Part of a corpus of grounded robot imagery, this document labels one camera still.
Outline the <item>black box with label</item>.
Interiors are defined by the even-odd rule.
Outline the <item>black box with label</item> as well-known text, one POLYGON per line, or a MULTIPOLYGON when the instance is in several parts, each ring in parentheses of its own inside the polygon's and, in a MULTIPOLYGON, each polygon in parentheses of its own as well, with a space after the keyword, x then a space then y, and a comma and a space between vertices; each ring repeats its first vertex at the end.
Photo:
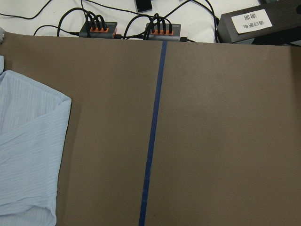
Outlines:
POLYGON ((301 2, 279 0, 221 15, 220 43, 283 45, 301 40, 301 2))

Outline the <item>black phone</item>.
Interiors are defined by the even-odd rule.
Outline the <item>black phone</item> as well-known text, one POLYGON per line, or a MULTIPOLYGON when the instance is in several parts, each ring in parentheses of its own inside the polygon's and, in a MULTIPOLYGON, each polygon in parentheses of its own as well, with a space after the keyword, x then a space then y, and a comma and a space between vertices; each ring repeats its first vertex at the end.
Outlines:
POLYGON ((151 0, 135 0, 137 12, 146 12, 152 10, 151 0))

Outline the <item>light blue button shirt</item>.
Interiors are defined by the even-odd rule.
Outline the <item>light blue button shirt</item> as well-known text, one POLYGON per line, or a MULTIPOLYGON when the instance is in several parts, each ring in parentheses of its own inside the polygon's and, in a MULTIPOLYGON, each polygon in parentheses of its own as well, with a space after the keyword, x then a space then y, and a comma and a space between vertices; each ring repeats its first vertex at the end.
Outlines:
POLYGON ((54 226, 71 99, 0 68, 0 223, 54 226))

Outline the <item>brown paper table cover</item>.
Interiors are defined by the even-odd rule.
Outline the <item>brown paper table cover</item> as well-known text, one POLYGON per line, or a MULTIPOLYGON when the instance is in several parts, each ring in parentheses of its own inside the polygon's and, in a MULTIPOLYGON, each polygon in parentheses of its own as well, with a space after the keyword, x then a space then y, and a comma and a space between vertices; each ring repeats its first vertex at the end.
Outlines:
POLYGON ((298 47, 28 36, 0 66, 71 99, 55 226, 298 226, 298 47))

